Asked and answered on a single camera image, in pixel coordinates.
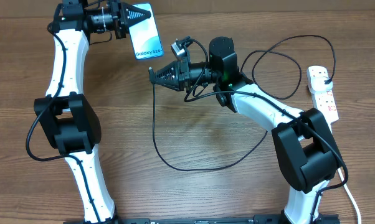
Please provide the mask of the Samsung Galaxy smartphone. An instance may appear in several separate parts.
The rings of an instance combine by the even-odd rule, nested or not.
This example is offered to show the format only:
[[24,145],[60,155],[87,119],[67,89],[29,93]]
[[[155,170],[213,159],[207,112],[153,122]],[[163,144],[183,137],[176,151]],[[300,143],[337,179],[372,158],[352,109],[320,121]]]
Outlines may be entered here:
[[130,27],[130,37],[135,54],[135,59],[162,57],[163,46],[156,26],[151,4],[148,2],[134,4],[133,6],[151,13],[151,17]]

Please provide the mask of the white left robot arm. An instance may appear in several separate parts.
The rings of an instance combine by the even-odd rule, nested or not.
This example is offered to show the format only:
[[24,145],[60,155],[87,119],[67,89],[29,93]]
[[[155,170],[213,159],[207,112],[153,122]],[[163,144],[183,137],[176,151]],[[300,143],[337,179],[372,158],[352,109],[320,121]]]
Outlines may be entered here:
[[[119,223],[116,205],[104,180],[99,159],[100,120],[83,93],[83,70],[91,34],[110,33],[123,39],[130,28],[153,18],[148,9],[107,1],[62,1],[47,26],[54,38],[55,57],[50,85],[34,101],[36,119],[26,137],[26,151],[36,161],[63,159],[69,165],[82,199],[83,223]],[[32,133],[40,125],[58,155],[41,158],[31,151]]]

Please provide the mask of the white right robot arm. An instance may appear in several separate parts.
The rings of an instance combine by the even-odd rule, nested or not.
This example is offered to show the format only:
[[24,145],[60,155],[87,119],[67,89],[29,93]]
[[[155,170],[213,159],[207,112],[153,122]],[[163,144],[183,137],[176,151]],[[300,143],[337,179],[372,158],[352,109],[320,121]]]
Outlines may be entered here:
[[332,189],[331,179],[345,163],[321,111],[292,108],[266,94],[237,64],[234,42],[216,37],[204,50],[205,61],[191,62],[193,39],[175,41],[175,61],[150,71],[150,82],[186,91],[186,101],[197,99],[199,86],[212,85],[222,106],[254,120],[272,134],[278,166],[290,186],[288,202],[279,214],[254,215],[251,223],[339,223],[337,215],[319,212],[321,197]]

